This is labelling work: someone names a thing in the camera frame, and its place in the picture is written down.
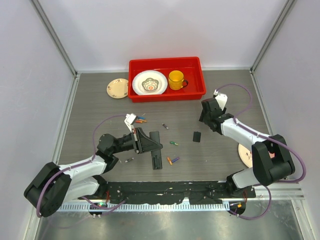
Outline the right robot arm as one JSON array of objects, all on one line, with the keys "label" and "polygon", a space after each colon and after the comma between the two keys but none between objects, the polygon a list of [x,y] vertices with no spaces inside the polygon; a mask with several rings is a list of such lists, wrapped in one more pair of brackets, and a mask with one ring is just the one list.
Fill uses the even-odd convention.
[{"label": "right robot arm", "polygon": [[225,190],[230,197],[238,197],[247,187],[267,187],[295,173],[295,164],[281,135],[269,136],[243,125],[232,114],[226,113],[227,109],[221,108],[215,97],[203,100],[201,106],[200,122],[251,152],[252,167],[226,178]]}]

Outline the black battery cover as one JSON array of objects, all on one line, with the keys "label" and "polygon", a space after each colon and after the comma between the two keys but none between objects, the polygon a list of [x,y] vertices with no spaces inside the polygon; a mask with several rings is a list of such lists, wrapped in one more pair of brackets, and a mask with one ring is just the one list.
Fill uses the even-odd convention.
[{"label": "black battery cover", "polygon": [[195,143],[200,143],[200,142],[201,142],[201,136],[202,136],[202,133],[201,133],[201,132],[199,132],[199,131],[194,131],[194,132],[193,132],[192,141],[195,142]]}]

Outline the black remote control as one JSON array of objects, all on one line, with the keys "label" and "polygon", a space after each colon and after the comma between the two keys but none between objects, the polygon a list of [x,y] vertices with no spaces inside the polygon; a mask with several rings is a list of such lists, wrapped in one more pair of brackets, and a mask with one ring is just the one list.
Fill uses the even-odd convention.
[{"label": "black remote control", "polygon": [[[149,133],[149,137],[153,141],[155,141],[158,145],[161,145],[159,131],[151,131]],[[153,170],[161,170],[163,168],[162,153],[161,153],[162,148],[163,147],[160,147],[159,149],[151,151],[151,161],[152,161]]]}]

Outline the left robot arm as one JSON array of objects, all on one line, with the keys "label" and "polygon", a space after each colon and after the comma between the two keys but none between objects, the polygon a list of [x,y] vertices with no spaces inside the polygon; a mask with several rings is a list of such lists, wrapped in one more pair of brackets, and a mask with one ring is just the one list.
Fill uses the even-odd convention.
[{"label": "left robot arm", "polygon": [[93,196],[100,200],[107,192],[101,175],[117,164],[116,154],[131,150],[136,154],[151,153],[153,168],[160,169],[162,148],[158,131],[145,134],[137,127],[119,138],[103,134],[91,157],[72,164],[45,164],[23,195],[35,207],[39,218],[53,215],[63,203],[80,197]]}]

